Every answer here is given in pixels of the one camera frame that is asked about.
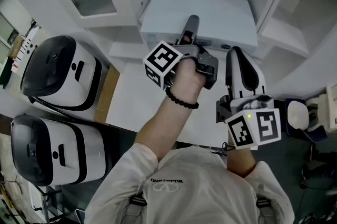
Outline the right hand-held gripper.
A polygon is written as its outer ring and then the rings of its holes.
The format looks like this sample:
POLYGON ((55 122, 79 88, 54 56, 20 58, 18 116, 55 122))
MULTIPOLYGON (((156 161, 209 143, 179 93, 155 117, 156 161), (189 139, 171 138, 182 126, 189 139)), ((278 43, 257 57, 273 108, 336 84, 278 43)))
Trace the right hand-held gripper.
POLYGON ((216 102, 216 121, 228 128, 236 149, 254 148, 281 139, 280 111, 274 99, 265 95, 265 78, 255 60, 239 47, 226 56, 226 85, 231 101, 222 97, 216 102), (243 97, 242 88, 253 93, 243 97))

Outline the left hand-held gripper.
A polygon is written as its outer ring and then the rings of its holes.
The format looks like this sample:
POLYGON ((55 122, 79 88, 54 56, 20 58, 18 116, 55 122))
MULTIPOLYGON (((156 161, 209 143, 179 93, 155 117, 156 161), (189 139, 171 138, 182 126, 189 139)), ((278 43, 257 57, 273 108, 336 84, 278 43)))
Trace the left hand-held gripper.
POLYGON ((144 58, 146 76, 160 89, 173 85, 176 65, 185 59, 192 59, 197 73, 206 77, 205 88, 211 89, 217 80, 219 61, 202 46, 196 45, 200 18, 191 15, 175 44, 160 41, 144 58))

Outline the person's left forearm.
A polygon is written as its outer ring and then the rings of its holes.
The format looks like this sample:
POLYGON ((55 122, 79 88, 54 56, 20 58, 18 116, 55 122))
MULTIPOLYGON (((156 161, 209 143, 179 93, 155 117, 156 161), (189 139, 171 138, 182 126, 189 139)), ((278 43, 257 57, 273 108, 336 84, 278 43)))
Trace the person's left forearm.
POLYGON ((158 111, 135 138, 135 144, 149 148, 159 161, 171 151, 192 113, 192 109, 178 101, 172 93, 167 95, 158 111))

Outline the person's right forearm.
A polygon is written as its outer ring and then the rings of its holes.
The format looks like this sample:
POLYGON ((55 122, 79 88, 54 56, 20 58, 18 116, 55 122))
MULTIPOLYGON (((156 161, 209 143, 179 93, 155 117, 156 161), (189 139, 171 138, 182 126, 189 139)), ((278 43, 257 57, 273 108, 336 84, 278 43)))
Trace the person's right forearm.
POLYGON ((242 178, 248 176, 256 166, 251 150, 249 148, 236 149, 232 142, 227 143, 226 148, 227 169, 242 178))

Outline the white cabinet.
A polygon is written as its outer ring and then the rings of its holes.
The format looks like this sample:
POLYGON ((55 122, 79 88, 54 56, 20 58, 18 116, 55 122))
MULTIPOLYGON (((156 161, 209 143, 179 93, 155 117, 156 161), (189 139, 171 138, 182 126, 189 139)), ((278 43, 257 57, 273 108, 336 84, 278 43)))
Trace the white cabinet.
MULTIPOLYGON (((201 90, 197 100, 200 106, 192 111, 177 138, 179 142, 220 147, 227 139, 227 126, 216 122, 216 102, 227 92, 225 56, 218 60, 218 80, 210 90, 201 90)), ((118 79, 106 123, 139 132, 158 111, 165 97, 165 91, 146 76, 144 64, 127 63, 118 79)))

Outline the person's left hand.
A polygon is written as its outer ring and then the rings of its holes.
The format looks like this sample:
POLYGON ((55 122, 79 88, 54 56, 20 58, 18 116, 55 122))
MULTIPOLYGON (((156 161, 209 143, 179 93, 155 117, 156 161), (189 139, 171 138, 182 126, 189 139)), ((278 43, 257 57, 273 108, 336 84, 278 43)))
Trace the person's left hand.
POLYGON ((206 77, 196 72, 194 60, 184 59, 177 65, 170 92, 178 100, 194 104, 197 102, 205 82, 206 77))

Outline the black and white chair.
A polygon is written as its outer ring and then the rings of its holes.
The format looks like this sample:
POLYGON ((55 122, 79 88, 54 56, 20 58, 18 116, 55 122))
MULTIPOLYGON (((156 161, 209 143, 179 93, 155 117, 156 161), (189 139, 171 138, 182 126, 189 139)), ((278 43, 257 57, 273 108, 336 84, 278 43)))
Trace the black and white chair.
POLYGON ((328 138, 324 126, 315 126, 309 130, 309 109, 304 100, 285 100, 285 131, 291 138, 319 143, 328 138))

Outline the white ornate dressing table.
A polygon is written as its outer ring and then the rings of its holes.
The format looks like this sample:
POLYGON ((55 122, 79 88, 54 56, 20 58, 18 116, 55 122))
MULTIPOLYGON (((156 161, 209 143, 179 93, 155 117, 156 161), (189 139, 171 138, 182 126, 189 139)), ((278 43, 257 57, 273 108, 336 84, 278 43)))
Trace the white ornate dressing table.
POLYGON ((337 131, 337 84, 327 85, 325 92, 306 101, 309 130, 323 126, 327 133, 337 131))

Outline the brown cardboard box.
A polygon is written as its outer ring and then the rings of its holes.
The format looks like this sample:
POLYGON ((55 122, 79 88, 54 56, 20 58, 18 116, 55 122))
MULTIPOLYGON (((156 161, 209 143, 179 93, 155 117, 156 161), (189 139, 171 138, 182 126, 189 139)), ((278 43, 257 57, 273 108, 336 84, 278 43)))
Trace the brown cardboard box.
POLYGON ((111 65, 108 69, 100 97, 98 99, 94 122, 100 124, 106 124, 106 119, 108 115, 108 111, 111 105, 111 101, 114 95, 115 88, 118 83, 118 79, 120 77, 119 71, 111 65))

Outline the black equipment bag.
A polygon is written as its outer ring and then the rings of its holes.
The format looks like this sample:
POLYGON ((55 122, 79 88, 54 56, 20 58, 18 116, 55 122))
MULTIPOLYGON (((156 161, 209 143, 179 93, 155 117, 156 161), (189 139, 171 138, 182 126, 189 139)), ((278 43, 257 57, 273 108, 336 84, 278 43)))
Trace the black equipment bag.
POLYGON ((308 188, 307 182, 310 179, 331 179, 333 181, 331 189, 337 188, 337 152, 320 152, 315 143, 312 143, 308 152, 308 161, 319 162, 322 165, 314 168, 309 168, 308 164, 303 164, 301 167, 301 189, 308 188))

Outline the person's light grey shirt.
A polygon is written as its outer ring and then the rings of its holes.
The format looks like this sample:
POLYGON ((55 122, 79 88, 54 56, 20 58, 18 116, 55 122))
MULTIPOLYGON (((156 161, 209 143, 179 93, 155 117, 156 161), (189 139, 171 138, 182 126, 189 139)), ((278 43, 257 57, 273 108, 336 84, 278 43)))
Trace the person's light grey shirt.
POLYGON ((147 146, 126 151, 93 195, 85 224, 117 224, 130 198, 146 201, 142 224, 265 224, 258 198, 270 201, 273 223, 293 224, 291 202, 267 163, 246 177, 230 172, 210 150, 188 147, 162 160, 147 146))

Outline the white and black robot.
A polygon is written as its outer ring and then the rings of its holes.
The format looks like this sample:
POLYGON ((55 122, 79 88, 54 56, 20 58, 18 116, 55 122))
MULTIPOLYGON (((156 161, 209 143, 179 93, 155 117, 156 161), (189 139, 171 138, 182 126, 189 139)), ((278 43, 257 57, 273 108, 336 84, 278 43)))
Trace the white and black robot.
POLYGON ((82 112, 94 108, 107 67, 67 35, 44 40, 31 54, 21 92, 57 109, 82 112))
POLYGON ((103 135, 87 124, 18 115, 11 122, 11 151, 18 174, 35 186, 90 182, 108 172, 103 135))

